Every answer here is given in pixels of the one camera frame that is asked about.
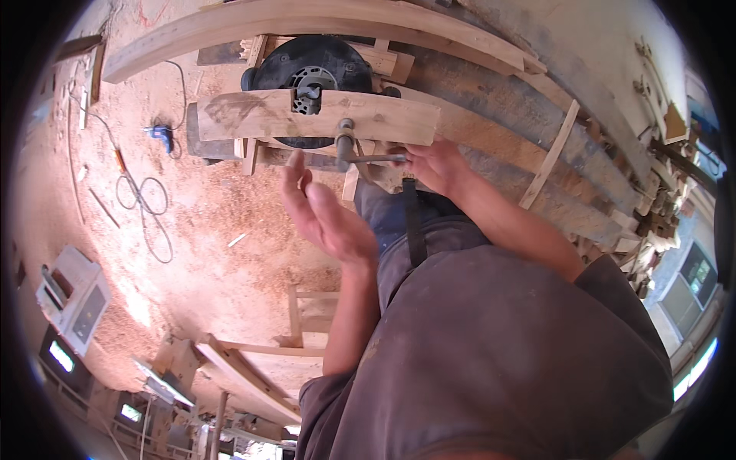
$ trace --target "power drill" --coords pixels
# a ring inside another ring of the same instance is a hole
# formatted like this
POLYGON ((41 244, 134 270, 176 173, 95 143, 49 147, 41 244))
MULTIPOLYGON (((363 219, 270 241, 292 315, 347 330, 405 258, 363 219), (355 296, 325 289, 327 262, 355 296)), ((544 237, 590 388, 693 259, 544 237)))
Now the power drill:
POLYGON ((143 131, 149 133, 154 139, 160 139, 163 145, 166 146, 166 154, 171 156, 171 148, 174 142, 174 133, 171 131, 171 127, 165 124, 156 124, 151 127, 143 128, 143 131))

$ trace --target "white machine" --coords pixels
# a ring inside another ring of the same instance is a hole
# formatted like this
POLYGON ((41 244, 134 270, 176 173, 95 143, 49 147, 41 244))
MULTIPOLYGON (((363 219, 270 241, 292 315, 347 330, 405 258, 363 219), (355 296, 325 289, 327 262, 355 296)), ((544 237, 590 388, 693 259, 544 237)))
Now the white machine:
POLYGON ((36 300, 43 314, 84 356, 112 297, 102 267, 66 245, 51 267, 41 267, 41 275, 36 300))

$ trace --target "black belt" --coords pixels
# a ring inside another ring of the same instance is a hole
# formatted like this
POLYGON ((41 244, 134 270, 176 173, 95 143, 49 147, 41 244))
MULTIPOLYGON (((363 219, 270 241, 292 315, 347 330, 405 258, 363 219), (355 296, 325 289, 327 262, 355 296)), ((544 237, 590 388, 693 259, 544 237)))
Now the black belt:
POLYGON ((422 233, 422 220, 419 215, 419 197, 417 196, 417 181, 404 178, 403 187, 404 215, 406 217, 406 240, 409 246, 409 260, 417 268, 427 259, 427 243, 422 233))

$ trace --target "jeans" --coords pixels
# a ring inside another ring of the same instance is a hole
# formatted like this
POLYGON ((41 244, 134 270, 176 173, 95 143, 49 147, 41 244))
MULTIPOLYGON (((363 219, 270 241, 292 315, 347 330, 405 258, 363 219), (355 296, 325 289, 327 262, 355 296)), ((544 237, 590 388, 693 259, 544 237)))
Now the jeans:
MULTIPOLYGON (((448 198, 417 190, 422 225, 444 220, 469 221, 448 198)), ((406 215, 401 194, 390 194, 375 184, 358 180, 355 188, 355 210, 375 233, 379 256, 406 234, 406 215)))

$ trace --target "hand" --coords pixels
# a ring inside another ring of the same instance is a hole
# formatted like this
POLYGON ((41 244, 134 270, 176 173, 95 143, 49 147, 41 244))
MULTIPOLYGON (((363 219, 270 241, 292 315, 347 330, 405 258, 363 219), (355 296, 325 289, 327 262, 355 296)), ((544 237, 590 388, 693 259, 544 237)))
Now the hand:
POLYGON ((447 198, 452 199, 458 185, 473 172, 457 145, 440 135, 434 136, 429 147, 406 144, 405 148, 406 162, 392 165, 406 169, 421 183, 447 198))
POLYGON ((280 193, 286 212, 307 241, 347 264, 345 268, 378 264, 378 243, 367 222, 343 208, 325 184, 312 182, 301 149, 292 152, 281 171, 280 193))

